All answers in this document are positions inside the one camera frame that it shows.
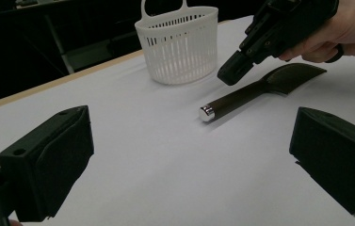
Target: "spatula handle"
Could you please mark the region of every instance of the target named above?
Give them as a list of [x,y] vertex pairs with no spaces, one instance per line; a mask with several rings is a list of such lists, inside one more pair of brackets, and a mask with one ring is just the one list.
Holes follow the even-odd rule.
[[200,108],[203,121],[214,121],[268,91],[268,82],[259,80]]

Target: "white plastic basket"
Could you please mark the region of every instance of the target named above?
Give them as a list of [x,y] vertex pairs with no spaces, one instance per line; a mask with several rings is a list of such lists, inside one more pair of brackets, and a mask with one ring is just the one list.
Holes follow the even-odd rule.
[[218,58],[218,8],[188,7],[149,16],[145,0],[136,30],[151,78],[159,83],[184,84],[205,77]]

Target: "hand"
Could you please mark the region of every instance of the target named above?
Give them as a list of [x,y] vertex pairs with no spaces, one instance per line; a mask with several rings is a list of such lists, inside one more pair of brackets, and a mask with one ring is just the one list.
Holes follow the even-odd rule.
[[302,56],[315,63],[334,57],[335,46],[342,43],[346,56],[355,56],[355,0],[340,0],[336,14],[326,21],[313,35],[279,56],[289,60]]
[[23,224],[21,224],[19,221],[16,221],[14,219],[9,220],[9,225],[10,226],[23,226]]

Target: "white tabletop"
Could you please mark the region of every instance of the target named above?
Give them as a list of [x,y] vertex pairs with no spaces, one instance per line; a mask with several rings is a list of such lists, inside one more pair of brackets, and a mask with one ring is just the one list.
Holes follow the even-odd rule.
[[[251,17],[218,26],[218,68]],[[300,106],[355,124],[355,57],[286,97],[264,94],[204,123],[198,109],[286,64],[269,57],[232,87],[154,82],[144,56],[0,106],[0,152],[55,115],[88,105],[95,154],[55,218],[24,225],[354,226],[289,153]]]

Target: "basket handle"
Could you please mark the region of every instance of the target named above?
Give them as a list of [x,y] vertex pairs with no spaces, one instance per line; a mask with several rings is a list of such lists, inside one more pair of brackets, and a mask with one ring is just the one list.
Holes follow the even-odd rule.
[[[148,20],[150,18],[150,16],[145,11],[145,1],[146,0],[141,1],[141,16],[142,16],[141,20]],[[186,0],[183,0],[183,4],[181,5],[180,9],[178,9],[178,10],[186,10],[187,8],[188,8],[188,5],[186,4]]]

